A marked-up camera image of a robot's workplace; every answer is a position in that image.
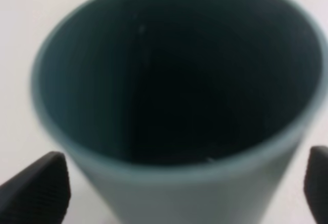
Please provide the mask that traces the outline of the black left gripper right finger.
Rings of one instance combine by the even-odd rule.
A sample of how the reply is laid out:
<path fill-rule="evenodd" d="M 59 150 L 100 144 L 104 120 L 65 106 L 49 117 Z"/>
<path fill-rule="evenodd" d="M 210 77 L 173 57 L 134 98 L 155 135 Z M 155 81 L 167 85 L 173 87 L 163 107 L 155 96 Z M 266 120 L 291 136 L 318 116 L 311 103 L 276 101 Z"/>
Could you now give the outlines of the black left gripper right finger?
<path fill-rule="evenodd" d="M 327 224 L 327 147 L 311 147 L 303 190 L 315 222 Z"/>

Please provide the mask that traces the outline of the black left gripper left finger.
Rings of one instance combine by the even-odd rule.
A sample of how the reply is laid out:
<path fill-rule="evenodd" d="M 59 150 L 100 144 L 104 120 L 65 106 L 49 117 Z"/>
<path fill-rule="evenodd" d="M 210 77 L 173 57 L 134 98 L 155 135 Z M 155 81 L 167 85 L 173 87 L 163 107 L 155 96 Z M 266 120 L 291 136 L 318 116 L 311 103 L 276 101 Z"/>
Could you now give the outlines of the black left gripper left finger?
<path fill-rule="evenodd" d="M 1 223 L 62 223 L 70 198 L 65 155 L 49 152 L 1 185 Z"/>

